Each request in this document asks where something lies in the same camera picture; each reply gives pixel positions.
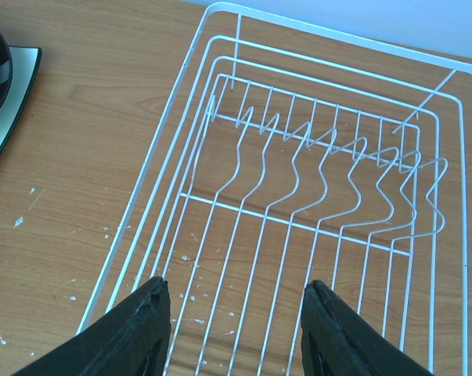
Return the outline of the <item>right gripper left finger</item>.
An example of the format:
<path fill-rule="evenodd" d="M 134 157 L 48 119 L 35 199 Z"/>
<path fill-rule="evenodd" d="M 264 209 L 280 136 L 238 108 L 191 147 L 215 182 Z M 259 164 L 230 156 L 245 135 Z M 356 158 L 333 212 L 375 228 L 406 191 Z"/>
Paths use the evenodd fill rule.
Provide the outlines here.
<path fill-rule="evenodd" d="M 153 277 L 81 333 L 16 375 L 162 375 L 171 335 L 168 282 Z"/>

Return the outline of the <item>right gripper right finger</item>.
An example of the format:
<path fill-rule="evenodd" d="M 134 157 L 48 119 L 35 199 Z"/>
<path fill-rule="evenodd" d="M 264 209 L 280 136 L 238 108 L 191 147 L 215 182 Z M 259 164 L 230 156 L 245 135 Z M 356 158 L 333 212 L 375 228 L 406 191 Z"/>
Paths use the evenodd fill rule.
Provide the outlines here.
<path fill-rule="evenodd" d="M 305 375 L 429 375 L 385 340 L 321 280 L 309 283 L 301 308 Z"/>

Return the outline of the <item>white wire dish rack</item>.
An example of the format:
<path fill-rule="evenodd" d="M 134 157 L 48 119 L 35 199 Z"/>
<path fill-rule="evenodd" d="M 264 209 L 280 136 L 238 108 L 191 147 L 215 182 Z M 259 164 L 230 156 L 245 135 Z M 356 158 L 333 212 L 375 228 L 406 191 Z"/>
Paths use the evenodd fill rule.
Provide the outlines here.
<path fill-rule="evenodd" d="M 302 374 L 320 279 L 433 374 L 472 375 L 472 63 L 209 5 L 81 328 L 155 276 L 166 374 Z"/>

